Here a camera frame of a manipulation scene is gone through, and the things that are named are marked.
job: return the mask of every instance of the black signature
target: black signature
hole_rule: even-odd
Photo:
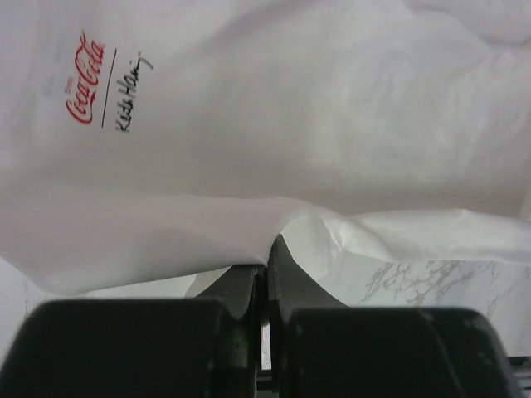
[[[139,82],[139,69],[140,64],[147,65],[151,70],[153,70],[153,65],[140,56],[136,62],[136,66],[133,66],[131,70],[124,74],[122,80],[117,80],[119,85],[118,92],[121,94],[121,102],[118,103],[118,116],[119,118],[115,120],[116,125],[114,127],[117,131],[123,131],[124,133],[129,132],[129,126],[131,125],[131,113],[133,112],[134,99],[136,98],[136,85]]]

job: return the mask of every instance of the black vertical line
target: black vertical line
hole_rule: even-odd
[[[107,98],[109,97],[110,77],[113,75],[114,60],[116,60],[116,50],[118,49],[114,49],[113,63],[110,66],[109,81],[107,81],[107,91],[105,92],[105,105],[103,105],[103,117],[101,118],[101,128],[103,128],[103,123],[105,122],[105,111],[107,110]]]

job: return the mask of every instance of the coca-cola logo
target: coca-cola logo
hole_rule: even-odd
[[[88,42],[85,33],[81,32],[80,46],[74,57],[78,73],[77,85],[74,89],[76,80],[69,77],[65,92],[71,96],[66,101],[66,108],[75,120],[83,124],[92,123],[92,105],[100,83],[100,67],[103,64],[104,53],[104,44]]]

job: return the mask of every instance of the black object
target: black object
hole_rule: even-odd
[[[272,371],[260,370],[270,322]],[[527,358],[508,358],[478,313],[348,308],[279,237],[268,269],[238,265],[194,299],[42,305],[0,374],[0,397],[520,397]]]

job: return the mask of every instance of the white fabric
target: white fabric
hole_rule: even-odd
[[[0,255],[73,293],[265,262],[295,219],[317,274],[529,265],[529,4],[3,3]]]

